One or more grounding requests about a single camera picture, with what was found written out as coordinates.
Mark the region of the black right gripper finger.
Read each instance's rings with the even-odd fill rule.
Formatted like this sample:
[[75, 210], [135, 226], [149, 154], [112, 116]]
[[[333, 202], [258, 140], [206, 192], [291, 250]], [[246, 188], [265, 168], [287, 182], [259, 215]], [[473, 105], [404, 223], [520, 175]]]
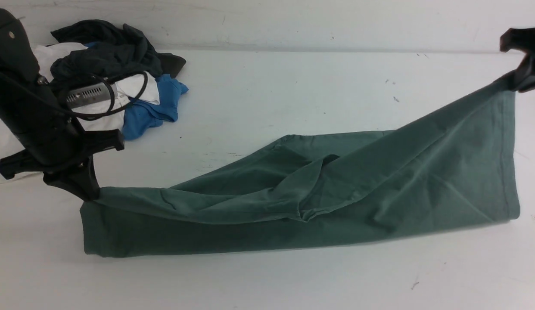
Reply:
[[535, 56], [535, 27], [527, 29], [508, 29], [500, 36], [500, 51], [507, 53], [518, 50]]
[[525, 93], [535, 90], [535, 57], [525, 55], [518, 67], [510, 72], [507, 82], [511, 91]]

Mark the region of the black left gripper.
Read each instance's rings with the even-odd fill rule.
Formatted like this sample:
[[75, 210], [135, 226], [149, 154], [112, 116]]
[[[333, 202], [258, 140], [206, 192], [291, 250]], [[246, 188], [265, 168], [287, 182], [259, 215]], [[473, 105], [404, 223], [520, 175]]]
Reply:
[[100, 198], [92, 155], [110, 149], [124, 150], [124, 136], [119, 129], [83, 130], [50, 87], [38, 81], [38, 76], [28, 81], [17, 73], [9, 74], [9, 129], [24, 147], [10, 155], [9, 170], [57, 170], [44, 173], [45, 184], [84, 202]]

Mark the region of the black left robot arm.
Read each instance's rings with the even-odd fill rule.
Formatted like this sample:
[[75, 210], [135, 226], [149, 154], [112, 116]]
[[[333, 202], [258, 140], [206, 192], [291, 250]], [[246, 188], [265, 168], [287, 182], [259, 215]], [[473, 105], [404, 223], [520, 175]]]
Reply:
[[12, 179], [43, 173], [49, 186], [85, 202], [100, 197], [93, 155], [124, 149], [119, 130], [87, 132], [80, 119], [94, 115], [69, 110], [39, 73], [22, 23], [0, 8], [0, 120], [24, 147], [0, 160], [0, 175]]

